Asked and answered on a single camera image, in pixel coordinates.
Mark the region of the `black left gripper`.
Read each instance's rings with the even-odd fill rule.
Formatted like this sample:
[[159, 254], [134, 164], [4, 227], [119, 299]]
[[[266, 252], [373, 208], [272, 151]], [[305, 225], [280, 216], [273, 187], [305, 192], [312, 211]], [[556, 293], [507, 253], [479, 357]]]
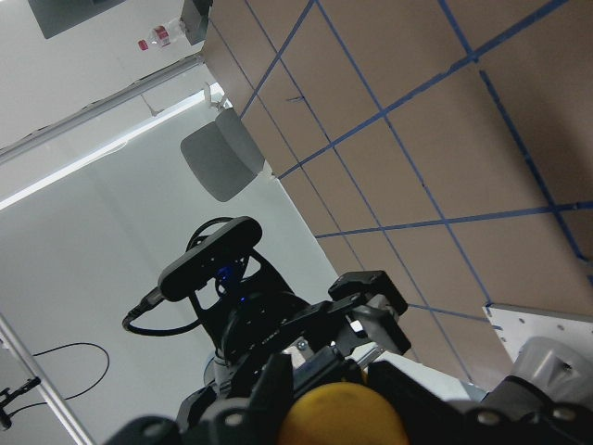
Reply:
[[224, 398], [247, 397], [269, 358], [293, 362], [294, 396], [340, 380], [360, 382], [353, 351], [374, 343], [398, 355], [411, 343], [398, 321], [409, 305], [384, 271], [351, 272], [310, 305], [288, 292], [256, 293], [231, 310], [217, 350], [217, 386]]

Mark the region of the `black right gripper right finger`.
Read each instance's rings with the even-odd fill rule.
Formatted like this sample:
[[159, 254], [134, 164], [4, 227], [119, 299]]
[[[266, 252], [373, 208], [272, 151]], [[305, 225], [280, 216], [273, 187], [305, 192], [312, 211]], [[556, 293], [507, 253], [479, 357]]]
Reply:
[[452, 407], [391, 362], [372, 362], [368, 384], [396, 409], [411, 413], [451, 413]]

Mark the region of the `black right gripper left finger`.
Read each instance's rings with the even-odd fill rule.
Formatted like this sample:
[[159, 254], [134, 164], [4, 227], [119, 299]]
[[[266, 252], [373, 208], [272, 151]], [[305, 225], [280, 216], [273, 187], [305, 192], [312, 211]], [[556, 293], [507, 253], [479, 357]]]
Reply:
[[249, 412], [258, 420], [282, 419], [293, 402], [293, 385], [291, 356], [272, 354], [251, 393]]

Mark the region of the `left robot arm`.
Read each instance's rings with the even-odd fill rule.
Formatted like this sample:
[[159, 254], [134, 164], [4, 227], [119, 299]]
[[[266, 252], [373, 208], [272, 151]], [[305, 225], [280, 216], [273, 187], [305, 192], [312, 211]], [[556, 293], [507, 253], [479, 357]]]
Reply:
[[403, 354], [410, 341], [398, 325], [408, 307], [384, 271], [350, 272], [329, 289], [330, 299], [309, 304], [289, 289], [225, 295], [200, 315], [215, 346], [204, 372], [204, 388], [187, 397], [177, 421], [196, 426], [215, 401], [247, 398], [276, 353], [300, 357], [293, 367], [294, 396], [321, 385], [362, 380], [351, 359], [355, 348], [373, 342]]

